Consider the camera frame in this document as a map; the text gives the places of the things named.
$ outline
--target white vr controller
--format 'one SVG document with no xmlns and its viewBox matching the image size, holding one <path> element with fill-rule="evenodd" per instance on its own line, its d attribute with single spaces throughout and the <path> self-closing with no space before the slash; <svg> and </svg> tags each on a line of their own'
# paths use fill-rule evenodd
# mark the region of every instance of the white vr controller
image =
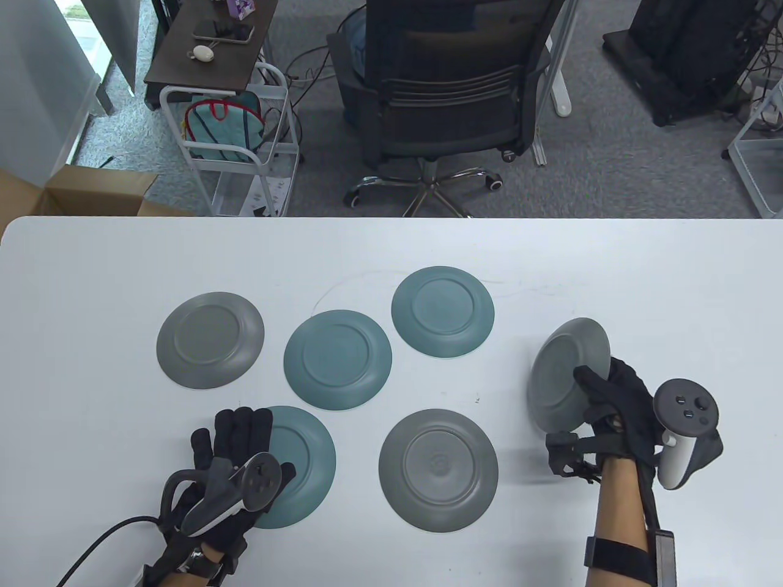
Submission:
<svg viewBox="0 0 783 587">
<path fill-rule="evenodd" d="M 723 452 L 717 430 L 718 406 L 701 385 L 671 379 L 655 392 L 653 408 L 665 428 L 658 481 L 664 489 L 679 489 L 695 471 Z"/>
</svg>

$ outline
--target purple box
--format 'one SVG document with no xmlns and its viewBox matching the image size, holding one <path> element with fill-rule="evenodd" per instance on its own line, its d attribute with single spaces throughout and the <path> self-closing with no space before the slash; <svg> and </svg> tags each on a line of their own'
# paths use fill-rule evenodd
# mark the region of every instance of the purple box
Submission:
<svg viewBox="0 0 783 587">
<path fill-rule="evenodd" d="M 229 5 L 229 14 L 239 20 L 255 10 L 253 0 L 226 0 L 226 2 Z"/>
</svg>

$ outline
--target chair base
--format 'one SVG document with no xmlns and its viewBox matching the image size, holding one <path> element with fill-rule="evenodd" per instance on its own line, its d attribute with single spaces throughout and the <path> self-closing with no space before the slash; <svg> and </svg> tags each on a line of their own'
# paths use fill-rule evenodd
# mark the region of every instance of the chair base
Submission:
<svg viewBox="0 0 783 587">
<path fill-rule="evenodd" d="M 458 203 L 451 200 L 444 192 L 443 186 L 449 183 L 459 182 L 469 178 L 485 178 L 487 189 L 496 192 L 503 187 L 503 179 L 497 174 L 484 167 L 471 167 L 463 169 L 456 173 L 441 175 L 438 177 L 438 162 L 419 159 L 421 175 L 418 179 L 402 179 L 384 177 L 380 175 L 371 175 L 365 177 L 361 182 L 354 185 L 348 193 L 345 194 L 343 202 L 346 206 L 353 208 L 359 203 L 359 191 L 368 185 L 392 185 L 394 187 L 419 188 L 416 197 L 408 205 L 403 218 L 412 218 L 416 216 L 421 204 L 429 197 L 433 196 L 437 201 L 446 206 L 449 211 L 458 218 L 473 218 L 470 212 L 461 207 Z"/>
</svg>

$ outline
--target cardboard box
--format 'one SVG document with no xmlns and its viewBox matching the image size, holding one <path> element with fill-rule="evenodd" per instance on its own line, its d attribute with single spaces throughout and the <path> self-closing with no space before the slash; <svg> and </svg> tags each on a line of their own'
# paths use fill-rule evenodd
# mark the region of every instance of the cardboard box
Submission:
<svg viewBox="0 0 783 587">
<path fill-rule="evenodd" d="M 39 188 L 0 169 L 0 237 L 21 216 L 193 216 L 144 199 L 156 178 L 66 165 Z"/>
</svg>

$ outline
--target forearm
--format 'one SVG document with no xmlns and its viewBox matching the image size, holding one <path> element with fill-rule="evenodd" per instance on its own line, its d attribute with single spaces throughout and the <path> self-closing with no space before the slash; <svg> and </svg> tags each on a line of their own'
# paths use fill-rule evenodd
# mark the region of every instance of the forearm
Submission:
<svg viewBox="0 0 783 587">
<path fill-rule="evenodd" d="M 644 509 L 636 463 L 609 457 L 601 475 L 595 535 L 648 551 Z M 649 587 L 636 579 L 601 569 L 587 572 L 587 587 Z"/>
<path fill-rule="evenodd" d="M 219 553 L 206 544 L 201 545 L 201 551 L 213 563 L 219 563 L 223 558 L 223 553 Z M 197 577 L 194 574 L 171 573 L 163 580 L 160 587 L 207 587 L 207 583 L 207 579 Z"/>
</svg>

